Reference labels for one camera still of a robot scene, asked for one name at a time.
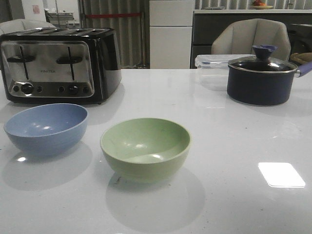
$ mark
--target toaster lever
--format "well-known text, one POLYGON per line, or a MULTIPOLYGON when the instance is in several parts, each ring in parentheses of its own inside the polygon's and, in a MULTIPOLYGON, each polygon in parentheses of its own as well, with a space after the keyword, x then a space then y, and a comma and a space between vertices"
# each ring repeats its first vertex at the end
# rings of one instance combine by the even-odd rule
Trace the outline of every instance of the toaster lever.
POLYGON ((20 57, 20 56, 13 56, 10 58, 7 58, 8 62, 32 62, 35 60, 34 56, 24 56, 24 57, 20 57))
POLYGON ((60 57, 57 59, 58 64, 75 64, 82 61, 82 57, 60 57))

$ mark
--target blue bowl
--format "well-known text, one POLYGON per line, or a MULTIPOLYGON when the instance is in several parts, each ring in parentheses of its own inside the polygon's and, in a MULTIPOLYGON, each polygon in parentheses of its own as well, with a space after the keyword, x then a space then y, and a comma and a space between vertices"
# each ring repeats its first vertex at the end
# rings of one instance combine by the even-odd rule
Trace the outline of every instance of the blue bowl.
POLYGON ((69 103, 47 104, 11 117, 4 130, 12 143, 32 156, 58 155, 73 147, 87 128, 88 111, 69 103))

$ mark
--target gray chair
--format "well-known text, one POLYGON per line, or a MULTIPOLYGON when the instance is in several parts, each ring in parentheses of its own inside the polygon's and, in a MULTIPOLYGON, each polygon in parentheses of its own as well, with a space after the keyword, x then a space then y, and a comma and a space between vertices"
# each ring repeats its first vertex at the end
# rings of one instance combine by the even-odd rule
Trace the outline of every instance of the gray chair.
POLYGON ((45 21, 15 19, 0 23, 0 35, 34 28, 55 28, 55 26, 45 21))
POLYGON ((248 19, 230 24, 213 42, 212 54, 254 54, 252 45, 276 45, 271 57, 288 60, 291 52, 284 23, 267 19, 248 19))

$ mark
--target red rope barrier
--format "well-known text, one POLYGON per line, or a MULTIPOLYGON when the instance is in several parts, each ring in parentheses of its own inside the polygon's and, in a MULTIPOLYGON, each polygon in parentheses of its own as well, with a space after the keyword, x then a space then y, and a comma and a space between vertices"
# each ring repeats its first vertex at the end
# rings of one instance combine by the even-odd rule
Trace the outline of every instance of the red rope barrier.
POLYGON ((127 14, 106 14, 106 15, 85 15, 89 19, 102 19, 102 18, 126 18, 141 16, 141 13, 127 13, 127 14))

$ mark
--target refrigerator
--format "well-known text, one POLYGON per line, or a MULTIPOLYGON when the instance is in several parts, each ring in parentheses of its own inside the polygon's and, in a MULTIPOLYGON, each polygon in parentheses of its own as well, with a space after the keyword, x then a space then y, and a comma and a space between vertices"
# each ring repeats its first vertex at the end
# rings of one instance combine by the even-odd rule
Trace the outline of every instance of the refrigerator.
POLYGON ((190 68, 195 0, 150 0, 151 69, 190 68))

